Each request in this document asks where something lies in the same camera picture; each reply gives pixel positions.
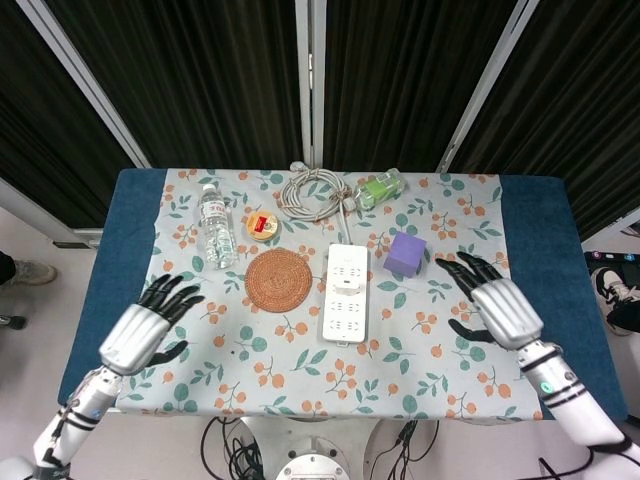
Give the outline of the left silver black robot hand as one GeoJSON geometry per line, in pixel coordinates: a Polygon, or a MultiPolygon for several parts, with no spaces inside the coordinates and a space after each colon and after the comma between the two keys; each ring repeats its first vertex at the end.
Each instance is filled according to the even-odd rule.
{"type": "Polygon", "coordinates": [[[180,340],[166,351],[158,347],[167,333],[196,304],[204,300],[197,285],[178,289],[181,275],[165,274],[130,305],[99,348],[102,364],[114,373],[135,376],[147,367],[166,364],[188,347],[180,340]]]}

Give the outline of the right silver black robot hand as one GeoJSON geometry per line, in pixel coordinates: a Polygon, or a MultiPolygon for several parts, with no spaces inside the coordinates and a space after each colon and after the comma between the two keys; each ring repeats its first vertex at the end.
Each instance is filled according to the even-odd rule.
{"type": "Polygon", "coordinates": [[[470,330],[453,318],[448,320],[451,329],[467,341],[496,343],[511,351],[539,340],[544,324],[519,287],[484,259],[457,255],[466,266],[440,258],[435,262],[475,305],[485,329],[470,330]]]}

